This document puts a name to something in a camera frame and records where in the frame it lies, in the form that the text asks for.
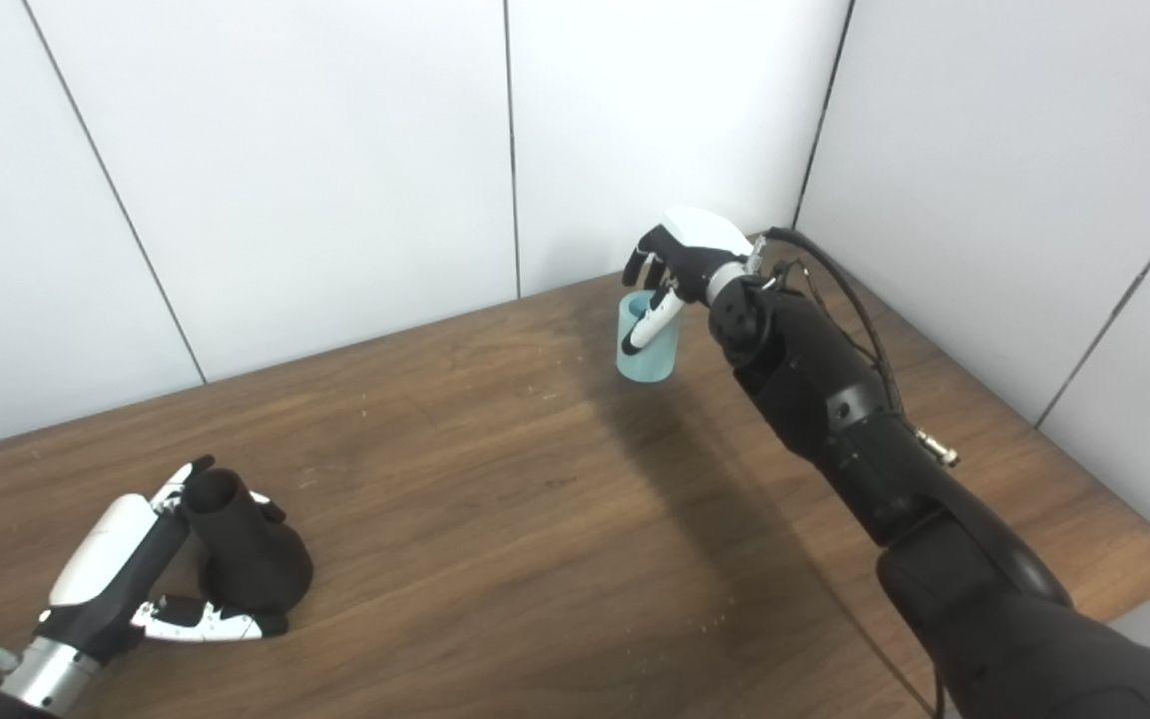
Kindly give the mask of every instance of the robot finger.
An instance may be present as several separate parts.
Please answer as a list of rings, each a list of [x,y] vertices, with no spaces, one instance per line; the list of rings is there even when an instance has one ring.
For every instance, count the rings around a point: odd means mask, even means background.
[[[626,334],[624,341],[621,342],[620,346],[624,350],[624,354],[632,355],[642,352],[645,345],[651,344],[651,341],[658,336],[659,330],[662,330],[669,320],[681,313],[683,306],[685,306],[684,300],[677,297],[672,286],[659,288],[651,298],[651,304],[646,306],[645,313],[632,324],[632,329]]]
[[[624,286],[634,286],[638,283],[638,274],[642,274],[642,266],[656,259],[652,248],[651,234],[643,237],[638,245],[632,248],[632,254],[624,265],[624,276],[620,277]]]
[[[668,271],[668,265],[662,262],[659,255],[652,255],[651,268],[646,270],[646,282],[643,283],[645,290],[659,290],[662,286],[662,274]]]

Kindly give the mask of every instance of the black fingertip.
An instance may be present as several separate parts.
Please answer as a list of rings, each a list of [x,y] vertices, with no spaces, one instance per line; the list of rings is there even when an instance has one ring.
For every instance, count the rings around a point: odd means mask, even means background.
[[[632,337],[632,332],[626,334],[624,341],[620,343],[620,350],[624,351],[624,354],[632,357],[634,354],[642,352],[642,347],[632,346],[632,343],[629,342],[630,337]]]

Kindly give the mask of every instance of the wooden table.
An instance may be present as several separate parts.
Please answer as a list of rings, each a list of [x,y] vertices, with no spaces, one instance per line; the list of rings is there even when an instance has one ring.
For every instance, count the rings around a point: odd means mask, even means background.
[[[923,716],[929,666],[876,550],[764,427],[702,311],[669,381],[616,374],[622,291],[598,278],[0,442],[0,642],[24,645],[114,496],[214,453],[291,514],[314,590],[282,638],[115,660],[77,716]],[[868,306],[908,413],[1078,605],[1150,597],[1144,520]]]

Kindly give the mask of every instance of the white robotic hand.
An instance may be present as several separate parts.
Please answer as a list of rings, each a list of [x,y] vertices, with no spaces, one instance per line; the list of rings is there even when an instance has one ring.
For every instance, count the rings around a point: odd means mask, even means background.
[[[645,290],[656,295],[621,346],[636,354],[690,301],[711,305],[727,283],[757,273],[754,246],[730,220],[698,208],[670,208],[638,243],[624,265],[624,286],[634,286],[645,265]]]

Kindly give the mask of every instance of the light blue cup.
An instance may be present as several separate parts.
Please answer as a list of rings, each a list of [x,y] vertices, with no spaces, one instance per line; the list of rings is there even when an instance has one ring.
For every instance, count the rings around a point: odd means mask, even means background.
[[[615,366],[620,374],[634,382],[660,382],[672,374],[677,359],[677,341],[681,337],[681,314],[669,320],[662,330],[636,354],[624,354],[622,342],[643,314],[647,312],[653,291],[630,291],[620,300],[620,332],[615,337]]]

